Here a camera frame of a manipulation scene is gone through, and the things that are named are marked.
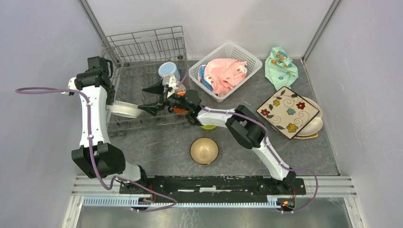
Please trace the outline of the white deep plate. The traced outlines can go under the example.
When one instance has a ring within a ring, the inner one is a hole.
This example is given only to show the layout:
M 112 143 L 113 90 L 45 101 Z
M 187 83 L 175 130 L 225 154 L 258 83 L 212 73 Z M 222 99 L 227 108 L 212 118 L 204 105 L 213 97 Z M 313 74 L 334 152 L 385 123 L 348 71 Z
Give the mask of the white deep plate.
M 122 101 L 114 101 L 112 105 L 107 105 L 106 109 L 113 115 L 126 118 L 137 118 L 143 112 L 137 105 Z

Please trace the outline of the orange mug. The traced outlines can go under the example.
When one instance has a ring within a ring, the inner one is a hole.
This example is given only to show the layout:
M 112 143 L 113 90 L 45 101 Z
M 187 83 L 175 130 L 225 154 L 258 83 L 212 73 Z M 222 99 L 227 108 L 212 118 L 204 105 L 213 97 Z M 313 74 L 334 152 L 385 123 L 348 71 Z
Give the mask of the orange mug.
M 179 96 L 184 96 L 184 95 L 185 95 L 185 92 L 184 92 L 184 91 L 178 92 L 177 95 L 179 95 Z M 181 108 L 177 108 L 177 107 L 174 107 L 174 108 L 173 108 L 173 111 L 174 111 L 176 114 L 187 114 L 187 113 L 188 113 L 187 110 L 184 110 L 184 109 L 181 109 Z

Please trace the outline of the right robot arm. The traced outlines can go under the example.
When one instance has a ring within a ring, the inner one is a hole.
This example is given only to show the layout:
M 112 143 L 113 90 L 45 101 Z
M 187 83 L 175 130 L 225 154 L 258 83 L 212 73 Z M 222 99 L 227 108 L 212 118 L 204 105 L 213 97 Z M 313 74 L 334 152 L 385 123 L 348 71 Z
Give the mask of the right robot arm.
M 269 170 L 277 192 L 286 194 L 294 187 L 296 173 L 278 155 L 269 141 L 268 130 L 263 123 L 245 106 L 235 109 L 214 109 L 201 104 L 202 100 L 195 90 L 188 90 L 184 95 L 175 93 L 176 83 L 162 81 L 142 89 L 145 93 L 159 95 L 158 101 L 139 105 L 140 110 L 156 116 L 168 107 L 170 110 L 185 110 L 185 118 L 191 125 L 213 125 L 229 130 L 239 145 L 251 149 Z

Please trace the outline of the square floral plate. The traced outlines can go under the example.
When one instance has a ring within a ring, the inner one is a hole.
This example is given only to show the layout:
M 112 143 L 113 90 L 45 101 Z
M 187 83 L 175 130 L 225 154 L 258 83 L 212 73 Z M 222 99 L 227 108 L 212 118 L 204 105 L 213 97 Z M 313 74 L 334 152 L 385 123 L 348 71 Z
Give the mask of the square floral plate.
M 298 135 L 319 113 L 303 96 L 285 86 L 263 102 L 256 112 L 288 138 Z

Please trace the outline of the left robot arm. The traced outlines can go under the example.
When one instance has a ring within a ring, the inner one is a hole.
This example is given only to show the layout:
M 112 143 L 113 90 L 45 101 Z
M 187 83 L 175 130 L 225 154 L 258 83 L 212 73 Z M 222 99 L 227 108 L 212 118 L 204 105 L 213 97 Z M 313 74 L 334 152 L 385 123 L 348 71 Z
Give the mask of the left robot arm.
M 79 92 L 82 107 L 82 134 L 79 148 L 71 152 L 73 162 L 90 179 L 116 175 L 131 180 L 137 193 L 149 189 L 145 171 L 126 162 L 124 153 L 110 143 L 107 133 L 107 111 L 114 108 L 115 87 L 110 80 L 112 61 L 90 57 L 88 69 L 68 83 L 68 95 Z

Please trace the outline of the white floral mug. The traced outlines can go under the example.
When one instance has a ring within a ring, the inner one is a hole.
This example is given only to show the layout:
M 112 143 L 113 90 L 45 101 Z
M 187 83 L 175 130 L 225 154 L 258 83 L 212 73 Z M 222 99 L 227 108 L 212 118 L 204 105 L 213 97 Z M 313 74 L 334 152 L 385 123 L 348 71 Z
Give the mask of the white floral mug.
M 168 74 L 162 77 L 162 85 L 173 87 L 177 83 L 177 78 L 174 74 Z

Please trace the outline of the light blue cup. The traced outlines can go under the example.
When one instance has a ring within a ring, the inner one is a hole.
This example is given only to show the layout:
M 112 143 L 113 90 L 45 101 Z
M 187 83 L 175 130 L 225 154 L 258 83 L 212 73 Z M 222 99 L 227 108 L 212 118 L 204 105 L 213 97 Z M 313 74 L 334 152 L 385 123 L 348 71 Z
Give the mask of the light blue cup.
M 159 66 L 157 73 L 160 77 L 164 77 L 165 75 L 168 74 L 173 74 L 178 80 L 181 79 L 179 69 L 174 62 L 163 63 L 161 66 Z

